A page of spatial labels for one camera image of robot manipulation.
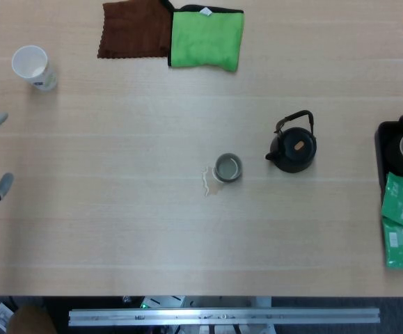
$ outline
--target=green tea packet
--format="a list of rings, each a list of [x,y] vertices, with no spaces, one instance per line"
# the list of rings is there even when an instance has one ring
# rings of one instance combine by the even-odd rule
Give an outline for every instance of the green tea packet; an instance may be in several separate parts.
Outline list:
[[[388,174],[382,216],[387,267],[403,269],[403,177]]]
[[[403,269],[403,226],[382,218],[388,268]]]

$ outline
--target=black kettle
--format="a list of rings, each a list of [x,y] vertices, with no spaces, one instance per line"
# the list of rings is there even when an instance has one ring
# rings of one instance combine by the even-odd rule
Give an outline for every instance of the black kettle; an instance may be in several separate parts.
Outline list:
[[[282,132],[286,122],[308,115],[311,132],[302,127],[292,127]],[[271,143],[271,152],[266,159],[275,163],[277,167],[288,173],[298,173],[311,165],[317,151],[317,142],[314,137],[314,116],[308,110],[302,110],[283,118],[276,125],[277,136]]]

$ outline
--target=kettle spout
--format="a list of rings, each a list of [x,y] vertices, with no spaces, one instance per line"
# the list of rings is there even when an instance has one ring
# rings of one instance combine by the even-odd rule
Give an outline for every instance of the kettle spout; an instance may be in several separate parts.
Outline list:
[[[276,158],[278,156],[278,152],[277,151],[273,151],[271,153],[266,154],[266,156],[264,157],[266,160],[270,160],[270,161],[275,161]]]

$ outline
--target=water spill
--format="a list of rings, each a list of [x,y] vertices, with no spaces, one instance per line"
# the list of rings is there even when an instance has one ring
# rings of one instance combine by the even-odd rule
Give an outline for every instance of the water spill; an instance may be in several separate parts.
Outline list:
[[[214,169],[206,166],[203,171],[203,186],[205,189],[204,196],[216,195],[224,187],[224,182],[218,180],[215,176]]]

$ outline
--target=brown cloth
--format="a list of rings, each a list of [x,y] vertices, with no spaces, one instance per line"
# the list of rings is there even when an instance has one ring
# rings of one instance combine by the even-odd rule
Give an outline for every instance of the brown cloth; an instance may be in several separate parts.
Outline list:
[[[166,57],[172,29],[171,9],[166,3],[165,0],[104,3],[104,30],[97,57]]]

